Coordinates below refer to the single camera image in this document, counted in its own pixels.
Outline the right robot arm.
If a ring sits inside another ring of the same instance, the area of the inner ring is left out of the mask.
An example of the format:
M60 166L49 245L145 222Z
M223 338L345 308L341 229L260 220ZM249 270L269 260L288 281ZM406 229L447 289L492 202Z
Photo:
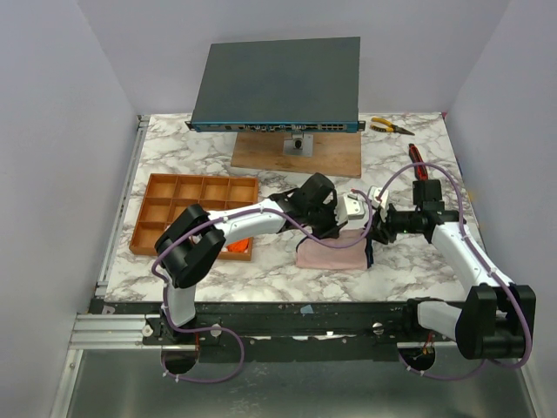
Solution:
M412 341L431 331L456 342L468 360L524 359L532 348L536 296L515 284L487 257L461 219L448 210L436 179L413 182L411 211L399 211L388 193L371 187L374 215L370 235L381 244L403 233L419 234L433 245L466 291L461 307L442 300L422 300L400 320L401 333Z

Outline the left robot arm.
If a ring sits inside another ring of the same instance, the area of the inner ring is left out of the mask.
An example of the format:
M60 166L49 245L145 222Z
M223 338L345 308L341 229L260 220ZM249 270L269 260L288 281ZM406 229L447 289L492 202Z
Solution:
M187 342L196 315L196 285L210 272L221 251L234 242L299 228L315 239L336 239L348 222L346 204L332 181L313 174L302 186L276 192L250 206L206 211L185 209L155 244L151 267L164 281L163 333L175 344Z

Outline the pink navy-trimmed underwear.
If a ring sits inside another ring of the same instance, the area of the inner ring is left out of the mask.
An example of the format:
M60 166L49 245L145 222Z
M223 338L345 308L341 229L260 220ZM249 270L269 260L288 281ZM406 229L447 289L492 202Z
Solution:
M372 264L372 241L369 238L342 249L329 248L303 238L296 247L296 266L299 268L365 271Z

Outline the brown compartment tray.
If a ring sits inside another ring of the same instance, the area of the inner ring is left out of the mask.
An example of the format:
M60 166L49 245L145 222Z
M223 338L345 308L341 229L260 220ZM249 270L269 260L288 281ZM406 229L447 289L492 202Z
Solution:
M258 202L258 180L252 177L153 173L146 186L129 248L154 256L164 230L193 204L207 212L239 209Z

